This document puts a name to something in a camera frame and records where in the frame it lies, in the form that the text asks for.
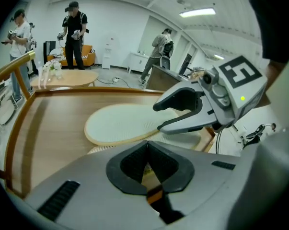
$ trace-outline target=white ceiling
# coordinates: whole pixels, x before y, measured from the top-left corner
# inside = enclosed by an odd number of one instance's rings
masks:
[[[244,54],[255,64],[261,60],[258,23],[248,0],[122,0],[146,7],[178,25],[208,56]],[[184,10],[214,7],[216,15],[182,18]]]

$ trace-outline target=orange sofa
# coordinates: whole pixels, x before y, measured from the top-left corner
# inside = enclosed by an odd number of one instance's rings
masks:
[[[84,46],[82,46],[81,56],[87,56],[87,58],[83,58],[82,59],[84,67],[90,67],[90,66],[94,65],[95,53],[90,53],[91,49],[92,49],[92,45],[84,45]],[[65,50],[64,47],[63,47],[63,55],[64,55],[64,57],[66,56],[66,50]],[[47,61],[51,61],[54,58],[55,57],[51,56],[51,55],[47,56]],[[59,61],[59,62],[61,63],[61,65],[63,67],[67,67],[68,66],[68,63],[67,63],[66,60],[62,60],[62,61]],[[73,60],[73,65],[77,66],[75,59]]]

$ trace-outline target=white cabinet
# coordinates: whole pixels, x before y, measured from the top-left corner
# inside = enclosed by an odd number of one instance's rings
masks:
[[[140,55],[138,53],[130,53],[130,62],[129,62],[128,72],[130,73],[131,70],[143,72],[148,60],[149,60],[149,56]]]
[[[111,63],[111,47],[107,45],[103,54],[102,68],[110,69],[110,63]]]

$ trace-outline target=wooden table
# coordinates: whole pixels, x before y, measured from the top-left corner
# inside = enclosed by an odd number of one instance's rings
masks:
[[[123,88],[38,90],[25,103],[7,145],[9,188],[24,198],[40,182],[95,147],[84,125],[95,111],[112,104],[153,105],[162,92]],[[199,150],[211,142],[203,129]]]
[[[57,79],[53,76],[50,82],[46,83],[47,89],[58,87],[87,87],[90,83],[93,83],[98,78],[98,73],[87,70],[62,70],[62,78]],[[31,82],[31,86],[38,90],[39,78],[34,79]],[[41,89],[43,89],[43,82],[40,83]]]

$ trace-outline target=man in black shirt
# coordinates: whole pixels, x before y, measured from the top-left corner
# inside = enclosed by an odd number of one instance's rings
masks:
[[[63,20],[63,36],[67,35],[66,41],[66,58],[69,69],[74,69],[73,66],[73,53],[75,56],[75,61],[79,70],[84,70],[83,61],[81,58],[82,50],[82,37],[86,32],[88,19],[87,16],[80,12],[78,2],[70,2],[69,6],[65,9],[69,14]]]

